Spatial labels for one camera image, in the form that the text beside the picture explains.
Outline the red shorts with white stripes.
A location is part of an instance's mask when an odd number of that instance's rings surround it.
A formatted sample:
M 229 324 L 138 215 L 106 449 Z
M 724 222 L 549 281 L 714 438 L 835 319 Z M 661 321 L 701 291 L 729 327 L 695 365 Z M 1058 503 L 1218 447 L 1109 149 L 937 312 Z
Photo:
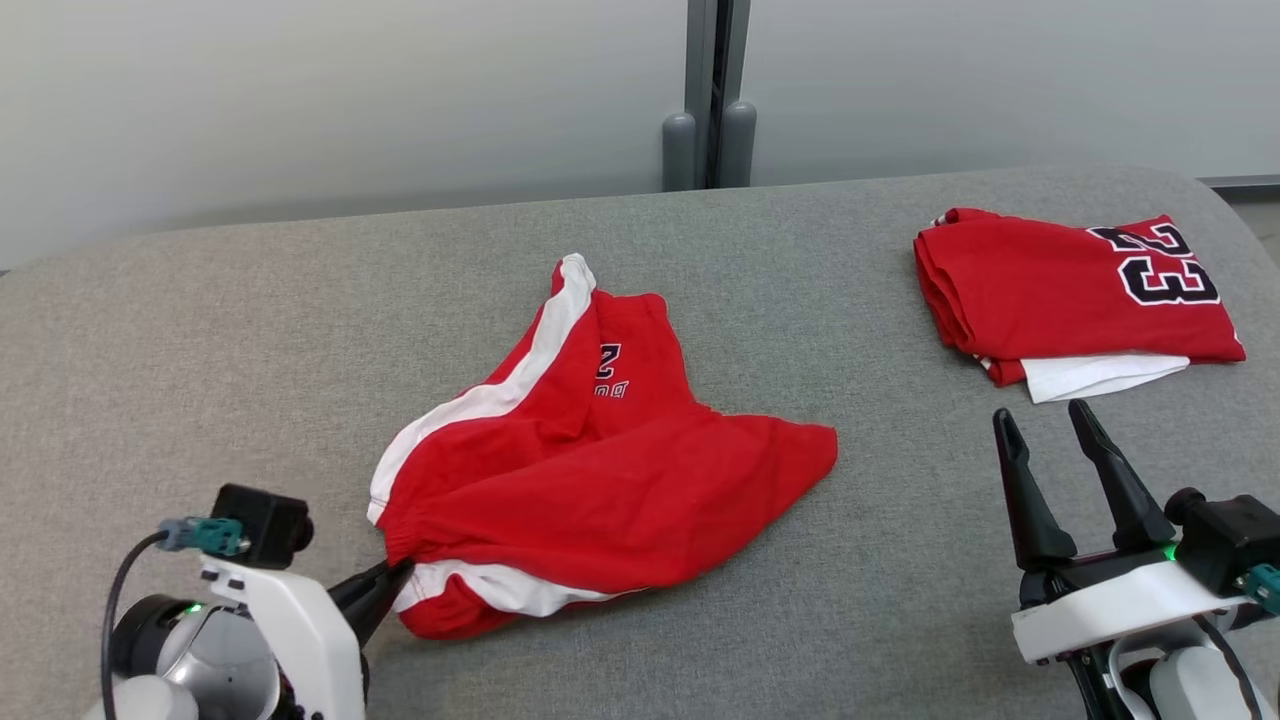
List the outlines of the red shorts with white stripes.
M 401 429 L 367 519 L 430 641 L 691 582 L 835 468 L 832 427 L 696 400 L 657 293 L 599 288 L 563 256 L 532 324 L 481 383 Z

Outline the grey metal partition post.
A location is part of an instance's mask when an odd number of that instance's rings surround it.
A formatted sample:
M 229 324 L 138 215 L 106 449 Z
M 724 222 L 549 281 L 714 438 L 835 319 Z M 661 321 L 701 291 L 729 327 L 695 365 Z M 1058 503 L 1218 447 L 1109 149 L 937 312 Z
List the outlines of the grey metal partition post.
M 684 110 L 660 127 L 660 190 L 751 183 L 756 108 L 741 97 L 751 0 L 687 0 Z

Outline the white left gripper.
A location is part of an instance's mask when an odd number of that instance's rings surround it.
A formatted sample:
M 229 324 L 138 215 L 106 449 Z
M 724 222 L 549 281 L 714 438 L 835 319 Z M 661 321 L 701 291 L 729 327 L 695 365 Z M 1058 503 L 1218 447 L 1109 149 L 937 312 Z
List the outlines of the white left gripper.
M 332 585 L 291 571 L 202 555 L 212 593 L 247 607 L 291 689 L 289 720 L 365 720 L 360 646 L 413 574 L 413 561 L 381 561 Z M 346 620 L 337 606 L 346 606 Z

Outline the red jersey with number 23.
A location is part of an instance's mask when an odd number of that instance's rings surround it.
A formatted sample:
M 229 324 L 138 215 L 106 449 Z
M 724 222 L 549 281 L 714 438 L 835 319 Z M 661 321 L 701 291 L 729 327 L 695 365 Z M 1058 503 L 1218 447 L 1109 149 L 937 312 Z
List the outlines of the red jersey with number 23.
M 954 208 L 913 241 L 946 347 L 1034 404 L 1111 395 L 1193 365 L 1245 361 L 1174 219 L 1071 227 Z

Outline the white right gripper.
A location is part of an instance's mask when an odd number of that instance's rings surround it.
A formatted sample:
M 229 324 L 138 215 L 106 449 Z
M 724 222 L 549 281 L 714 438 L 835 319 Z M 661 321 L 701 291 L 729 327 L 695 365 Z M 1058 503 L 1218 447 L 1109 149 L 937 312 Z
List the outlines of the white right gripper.
M 1217 594 L 1174 559 L 1176 530 L 1089 404 L 1068 413 L 1082 452 L 1094 465 L 1114 520 L 1116 551 L 1080 559 L 1030 470 L 1030 451 L 1012 416 L 993 414 L 1007 521 L 1023 571 L 1012 637 L 1025 664 L 1228 611 L 1245 596 Z M 1139 551 L 1120 553 L 1117 551 Z

